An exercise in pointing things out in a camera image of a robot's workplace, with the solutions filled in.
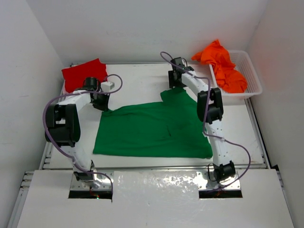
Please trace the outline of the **red t-shirt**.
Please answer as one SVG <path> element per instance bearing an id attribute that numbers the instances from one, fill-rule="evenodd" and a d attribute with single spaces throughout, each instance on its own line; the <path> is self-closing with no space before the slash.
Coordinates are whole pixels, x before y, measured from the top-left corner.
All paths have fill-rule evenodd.
<path id="1" fill-rule="evenodd" d="M 81 88 L 87 77 L 97 78 L 102 82 L 107 77 L 106 64 L 95 60 L 62 69 L 63 78 L 65 80 L 65 91 L 71 93 Z"/>

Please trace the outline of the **green t-shirt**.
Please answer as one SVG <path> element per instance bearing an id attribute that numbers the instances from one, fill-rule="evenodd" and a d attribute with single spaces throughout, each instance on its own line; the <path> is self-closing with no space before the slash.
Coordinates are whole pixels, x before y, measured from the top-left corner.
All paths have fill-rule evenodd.
<path id="1" fill-rule="evenodd" d="M 197 103 L 183 88 L 161 92 L 161 101 L 103 112 L 93 154 L 126 157 L 211 158 Z"/>

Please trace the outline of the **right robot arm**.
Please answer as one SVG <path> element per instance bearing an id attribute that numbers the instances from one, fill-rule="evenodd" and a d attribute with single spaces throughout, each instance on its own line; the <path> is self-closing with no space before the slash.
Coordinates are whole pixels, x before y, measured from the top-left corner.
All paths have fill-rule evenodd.
<path id="1" fill-rule="evenodd" d="M 208 78 L 198 77 L 193 68 L 188 69 L 188 73 L 177 68 L 169 71 L 169 87 L 188 87 L 196 95 L 197 116 L 203 122 L 203 134 L 209 138 L 213 152 L 213 176 L 215 182 L 220 183 L 236 174 L 222 129 L 221 91 L 212 88 Z"/>

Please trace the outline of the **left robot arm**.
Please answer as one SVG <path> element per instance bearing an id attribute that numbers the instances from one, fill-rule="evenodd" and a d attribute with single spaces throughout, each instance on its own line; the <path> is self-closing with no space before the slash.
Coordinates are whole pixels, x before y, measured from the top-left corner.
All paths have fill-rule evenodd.
<path id="1" fill-rule="evenodd" d="M 112 180 L 97 172 L 94 162 L 84 152 L 79 143 L 81 137 L 79 111 L 87 104 L 100 111 L 108 111 L 109 92 L 114 83 L 88 77 L 81 88 L 75 90 L 67 99 L 50 104 L 44 112 L 44 122 L 48 133 L 46 140 L 60 149 L 73 166 L 77 181 L 97 189 L 105 180 Z"/>

